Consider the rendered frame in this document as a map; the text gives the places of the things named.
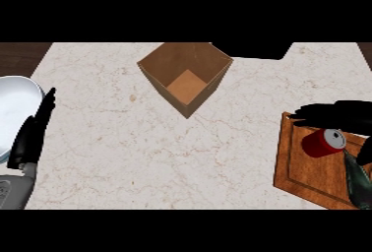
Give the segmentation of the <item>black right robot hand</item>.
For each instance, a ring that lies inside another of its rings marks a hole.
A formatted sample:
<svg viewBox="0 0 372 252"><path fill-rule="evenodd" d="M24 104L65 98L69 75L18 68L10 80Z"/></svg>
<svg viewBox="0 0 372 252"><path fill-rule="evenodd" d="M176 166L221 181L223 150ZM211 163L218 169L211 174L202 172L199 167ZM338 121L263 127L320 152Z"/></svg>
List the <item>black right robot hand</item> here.
<svg viewBox="0 0 372 252"><path fill-rule="evenodd" d="M356 162L372 163L372 101L338 100L335 103L303 105L289 115L298 127L336 129L363 135L365 140Z"/></svg>

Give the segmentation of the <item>red can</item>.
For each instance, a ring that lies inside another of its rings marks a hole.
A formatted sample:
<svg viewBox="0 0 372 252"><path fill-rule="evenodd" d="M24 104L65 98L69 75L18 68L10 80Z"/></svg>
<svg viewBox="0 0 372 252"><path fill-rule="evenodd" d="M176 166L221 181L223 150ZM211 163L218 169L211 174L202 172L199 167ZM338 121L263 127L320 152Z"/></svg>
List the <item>red can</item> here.
<svg viewBox="0 0 372 252"><path fill-rule="evenodd" d="M345 137L335 129L320 129L303 139L301 146L311 158L322 158L342 151Z"/></svg>

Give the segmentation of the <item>brown wooden cutting board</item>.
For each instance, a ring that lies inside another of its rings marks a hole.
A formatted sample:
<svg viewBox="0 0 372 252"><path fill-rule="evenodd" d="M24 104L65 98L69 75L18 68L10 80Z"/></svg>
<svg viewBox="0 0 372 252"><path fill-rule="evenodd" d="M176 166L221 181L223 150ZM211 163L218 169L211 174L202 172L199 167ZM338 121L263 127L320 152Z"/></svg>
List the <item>brown wooden cutting board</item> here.
<svg viewBox="0 0 372 252"><path fill-rule="evenodd" d="M289 113L282 113L273 186L328 209L356 210L345 183L342 153L310 157L303 138L317 128L297 127Z"/></svg>

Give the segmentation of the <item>brown cardboard box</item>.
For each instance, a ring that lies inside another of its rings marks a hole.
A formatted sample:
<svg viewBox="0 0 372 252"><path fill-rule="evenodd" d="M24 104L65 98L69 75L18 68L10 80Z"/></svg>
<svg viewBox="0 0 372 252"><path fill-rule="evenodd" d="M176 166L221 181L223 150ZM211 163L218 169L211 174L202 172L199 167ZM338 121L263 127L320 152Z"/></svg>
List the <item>brown cardboard box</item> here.
<svg viewBox="0 0 372 252"><path fill-rule="evenodd" d="M232 63L210 42L164 42L139 68L159 95L189 118L217 90Z"/></svg>

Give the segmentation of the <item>black appliance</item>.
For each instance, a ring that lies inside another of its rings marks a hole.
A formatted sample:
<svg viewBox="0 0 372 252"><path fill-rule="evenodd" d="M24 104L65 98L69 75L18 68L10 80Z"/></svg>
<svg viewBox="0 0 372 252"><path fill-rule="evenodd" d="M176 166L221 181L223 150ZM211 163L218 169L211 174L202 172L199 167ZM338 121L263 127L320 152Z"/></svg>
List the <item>black appliance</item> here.
<svg viewBox="0 0 372 252"><path fill-rule="evenodd" d="M292 42L214 42L212 45L230 57L280 60Z"/></svg>

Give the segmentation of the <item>white bowl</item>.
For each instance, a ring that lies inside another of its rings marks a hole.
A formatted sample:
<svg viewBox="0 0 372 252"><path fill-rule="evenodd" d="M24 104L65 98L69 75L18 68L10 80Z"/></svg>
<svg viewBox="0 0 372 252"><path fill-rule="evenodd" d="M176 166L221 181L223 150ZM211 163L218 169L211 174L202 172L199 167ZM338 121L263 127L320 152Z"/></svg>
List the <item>white bowl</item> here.
<svg viewBox="0 0 372 252"><path fill-rule="evenodd" d="M9 158L26 118L37 113L46 93L24 76L0 77L0 163Z"/></svg>

